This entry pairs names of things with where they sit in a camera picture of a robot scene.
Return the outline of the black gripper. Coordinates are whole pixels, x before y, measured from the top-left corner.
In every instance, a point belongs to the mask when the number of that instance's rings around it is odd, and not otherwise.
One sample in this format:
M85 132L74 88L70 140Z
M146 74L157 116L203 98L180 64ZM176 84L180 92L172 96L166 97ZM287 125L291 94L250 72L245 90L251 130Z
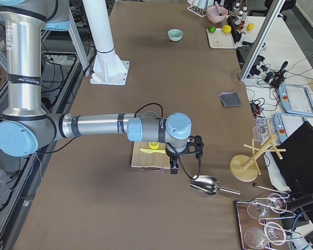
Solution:
M178 174L178 162L181 155L195 154L198 162L203 156L204 143L199 135L190 135L180 147L175 147L175 143L166 143L166 154L170 158L170 174Z

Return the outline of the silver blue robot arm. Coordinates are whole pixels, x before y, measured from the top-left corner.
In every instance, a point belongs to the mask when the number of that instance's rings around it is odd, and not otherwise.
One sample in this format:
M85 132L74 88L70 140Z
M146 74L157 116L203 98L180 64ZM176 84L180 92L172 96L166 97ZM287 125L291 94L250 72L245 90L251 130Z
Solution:
M0 1L5 22L8 107L0 122L0 149L14 157L35 153L61 139L95 134L125 134L133 142L165 144L170 171L183 166L181 156L203 155L200 136L182 113L167 118L140 112L73 116L48 114L41 106L41 30L70 28L68 1Z

